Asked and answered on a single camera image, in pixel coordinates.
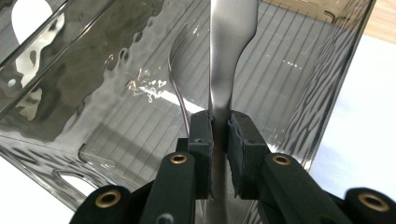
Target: brass insert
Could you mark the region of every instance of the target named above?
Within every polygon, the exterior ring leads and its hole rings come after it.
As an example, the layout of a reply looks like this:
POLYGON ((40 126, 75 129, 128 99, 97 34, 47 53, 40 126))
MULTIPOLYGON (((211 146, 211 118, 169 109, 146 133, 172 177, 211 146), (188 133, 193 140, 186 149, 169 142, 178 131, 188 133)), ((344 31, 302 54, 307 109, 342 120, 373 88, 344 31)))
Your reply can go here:
POLYGON ((372 193, 361 193, 358 197, 362 204, 375 211, 387 212, 389 210, 389 205, 384 202, 384 200, 372 193))
POLYGON ((171 162, 174 164, 181 164, 187 161, 187 157, 182 154, 176 154, 171 157, 171 162))
POLYGON ((121 194, 116 189, 111 189, 99 195, 96 198, 95 204, 100 208, 108 208, 116 204, 121 199, 121 194))
POLYGON ((291 163, 291 160, 289 158, 281 155, 274 156, 273 161, 279 165, 289 165, 291 163))

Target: brass screw hole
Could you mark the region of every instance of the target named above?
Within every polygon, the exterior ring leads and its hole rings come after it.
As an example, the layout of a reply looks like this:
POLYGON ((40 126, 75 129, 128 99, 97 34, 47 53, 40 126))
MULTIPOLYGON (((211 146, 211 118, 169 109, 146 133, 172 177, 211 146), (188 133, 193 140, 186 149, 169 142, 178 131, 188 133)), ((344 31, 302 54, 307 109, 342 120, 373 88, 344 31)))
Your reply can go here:
POLYGON ((367 207, 378 211, 378 212, 387 212, 389 210, 389 205, 384 202, 378 196, 371 193, 361 193, 359 196, 359 201, 367 207))
POLYGON ((187 157, 185 155, 176 154, 171 157, 171 162, 174 164, 181 164, 187 161, 187 157))
POLYGON ((273 161, 276 162, 279 165, 289 165, 291 163, 291 160, 287 157, 284 156, 274 156, 273 161))
POLYGON ((120 192, 118 190, 111 189, 99 195, 99 197, 96 198, 95 204, 100 208, 108 208, 119 202, 120 199, 120 192))

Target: transparent plastic container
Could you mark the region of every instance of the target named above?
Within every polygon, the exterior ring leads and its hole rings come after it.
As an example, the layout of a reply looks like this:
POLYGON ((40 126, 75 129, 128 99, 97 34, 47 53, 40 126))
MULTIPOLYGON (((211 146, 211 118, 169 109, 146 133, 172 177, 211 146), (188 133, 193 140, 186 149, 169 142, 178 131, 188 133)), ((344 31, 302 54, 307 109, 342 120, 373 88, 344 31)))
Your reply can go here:
MULTIPOLYGON (((236 69, 233 109, 253 118, 273 151, 306 169, 373 5, 259 5, 257 34, 236 69)), ((1 156, 73 210, 85 196, 61 175, 130 190, 154 179, 162 157, 186 137, 167 68, 185 24, 174 79, 190 113, 207 108, 209 14, 208 0, 65 2, 0 65, 1 156)), ((229 195, 230 220, 257 218, 256 205, 234 199, 231 184, 229 195)))

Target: silver fork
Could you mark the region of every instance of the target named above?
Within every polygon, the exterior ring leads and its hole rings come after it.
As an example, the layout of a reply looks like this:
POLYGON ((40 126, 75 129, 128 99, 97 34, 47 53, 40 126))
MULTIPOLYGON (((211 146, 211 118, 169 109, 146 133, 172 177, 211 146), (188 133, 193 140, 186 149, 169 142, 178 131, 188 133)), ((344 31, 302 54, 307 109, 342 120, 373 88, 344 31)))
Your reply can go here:
POLYGON ((186 38, 187 31, 188 31, 188 24, 183 25, 180 28, 180 30, 178 31, 177 36, 176 36, 174 43, 172 45, 171 51, 169 52, 168 69, 169 69, 169 81, 171 82, 171 84, 175 90, 175 94, 178 99, 178 102, 180 103, 180 109, 181 109, 181 113, 182 113, 183 119, 184 119, 184 126, 186 128, 187 136, 189 136, 190 135, 189 113, 187 112, 186 106, 184 104, 183 96, 182 96, 180 89, 178 88, 178 86, 173 78, 173 73, 172 73, 172 63, 176 57, 178 49, 180 48, 181 44, 183 43, 184 39, 186 38))

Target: metal utensil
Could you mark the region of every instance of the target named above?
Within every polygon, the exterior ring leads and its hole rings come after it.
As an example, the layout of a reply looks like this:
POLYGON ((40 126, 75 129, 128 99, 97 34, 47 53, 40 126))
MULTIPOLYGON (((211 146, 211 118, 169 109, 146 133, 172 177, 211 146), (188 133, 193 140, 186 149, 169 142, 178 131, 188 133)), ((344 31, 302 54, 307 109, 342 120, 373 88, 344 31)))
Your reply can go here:
POLYGON ((242 51, 256 34, 258 0, 213 0, 210 14, 209 112, 214 117, 213 200, 206 204, 206 223, 227 222, 225 151, 231 116, 233 77, 242 51))
POLYGON ((180 30, 177 33, 177 36, 174 40, 171 51, 169 52, 168 69, 169 69, 169 81, 171 82, 171 84, 175 90, 175 94, 177 96, 178 102, 180 103, 180 109, 181 109, 181 113, 183 115, 184 126, 186 127, 186 133, 187 133, 187 135, 190 135, 189 113, 187 112, 186 106, 184 104, 183 96, 182 96, 180 89, 178 88, 178 86, 173 78, 173 73, 172 73, 172 63, 176 57, 178 49, 180 48, 181 44, 183 43, 184 39, 186 38, 187 30, 188 30, 188 24, 185 24, 180 28, 180 30))

